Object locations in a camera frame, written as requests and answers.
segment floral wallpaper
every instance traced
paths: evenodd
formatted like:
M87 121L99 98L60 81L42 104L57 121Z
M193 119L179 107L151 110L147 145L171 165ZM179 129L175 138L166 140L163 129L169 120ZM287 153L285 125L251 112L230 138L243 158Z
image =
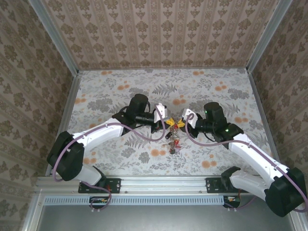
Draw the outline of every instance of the floral wallpaper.
M282 161L308 182L308 2L294 0L253 76Z
M43 0L80 69L246 66L279 0Z
M68 131L81 132L103 123L128 105L136 93L146 95L152 109L155 103L166 105L175 121L179 121L183 108L205 117L204 104L219 102L227 120L241 127L270 154L245 69L84 71ZM153 139L162 133L151 135L150 127L137 130ZM180 148L173 155L166 139L148 142L131 132L85 150L83 161L109 175L220 175L231 166L254 173L242 158L223 146L203 148L193 144L182 131L178 136ZM208 142L203 134L197 140Z
M20 230L72 76L28 1L0 1L0 230Z

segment wallpaper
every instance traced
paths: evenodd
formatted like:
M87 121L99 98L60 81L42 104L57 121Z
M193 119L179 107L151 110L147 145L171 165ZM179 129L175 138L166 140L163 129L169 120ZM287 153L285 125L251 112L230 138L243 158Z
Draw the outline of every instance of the wallpaper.
M270 154L245 69L85 71L68 131L81 132L103 123L128 105L136 93L149 98L151 110L155 103L166 105L176 122L183 108L205 117L204 104L219 102L227 120L241 127L256 145ZM137 131L152 139L162 134L159 131L151 135L150 127ZM130 132L85 150L83 161L108 175L220 175L231 166L254 173L242 158L223 146L204 148L192 143L180 130L177 135L180 147L175 154L169 153L170 141L165 138L148 142ZM197 140L209 142L203 134Z
M308 1L292 2L253 76L282 161L308 182Z
M79 69L246 66L278 0L43 0Z
M72 76L29 3L0 1L0 230L19 230Z

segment yellow object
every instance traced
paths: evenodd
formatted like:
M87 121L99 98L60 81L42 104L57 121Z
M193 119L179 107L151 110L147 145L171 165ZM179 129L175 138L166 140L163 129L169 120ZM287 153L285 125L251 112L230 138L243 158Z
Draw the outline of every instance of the yellow object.
M166 124L173 126L173 125L175 125L175 122L174 122L173 118L170 118L169 120L166 121Z
M182 128L185 126L185 123L182 122L182 119L180 119L180 121L178 122L178 127Z

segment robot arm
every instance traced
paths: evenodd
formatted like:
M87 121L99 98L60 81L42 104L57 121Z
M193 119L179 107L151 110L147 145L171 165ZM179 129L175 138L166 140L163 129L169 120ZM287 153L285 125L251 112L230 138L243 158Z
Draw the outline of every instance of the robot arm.
M186 121L190 114L194 115L188 121L190 136L196 138L200 132L211 133L218 143L232 140L248 143L249 146L239 142L229 142L223 145L247 161L260 175L260 177L252 176L238 167L231 167L222 174L221 181L225 189L236 188L250 192L266 201L270 209L281 217L303 203L304 200L299 192L276 168L279 167L286 173L307 195L304 175L299 169L289 169L263 152L244 134L242 129L235 124L227 122L223 110L218 103L207 103L204 105L204 111L206 119L202 119L199 114L194 113L190 109L183 110L183 121ZM262 152L276 167L272 166L265 158L251 148L252 146Z
M75 179L90 185L103 186L105 180L104 174L94 166L83 165L85 149L91 150L109 139L123 136L130 131L121 125L125 125L131 129L135 129L137 124L150 125L152 133L160 130L162 121L160 121L159 114L166 121L170 118L170 112L161 103L156 106L159 112L156 109L152 113L145 112L148 104L148 98L145 95L136 94L131 99L129 106L126 107L125 112L121 110L103 124L74 134L69 134L67 131L60 133L47 157L48 163L54 167L65 146L77 137L86 134L66 150L58 164L57 173L65 181Z

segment floral tablecloth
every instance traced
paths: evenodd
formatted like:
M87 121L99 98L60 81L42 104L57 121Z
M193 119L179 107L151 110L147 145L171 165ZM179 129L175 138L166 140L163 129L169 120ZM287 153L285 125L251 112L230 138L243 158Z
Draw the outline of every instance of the floral tablecloth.
M180 111L190 108L205 117L203 105L216 101L229 122L241 127L251 140L270 153L267 137L245 69L145 69L85 71L68 131L87 130L108 120L141 93L166 105L178 121ZM138 128L151 135L149 127ZM181 148L169 153L166 139L148 142L132 132L86 150L84 164L95 165L107 175L220 175L231 166L249 173L253 169L222 145L205 148L193 144L179 131ZM199 142L210 142L199 134Z

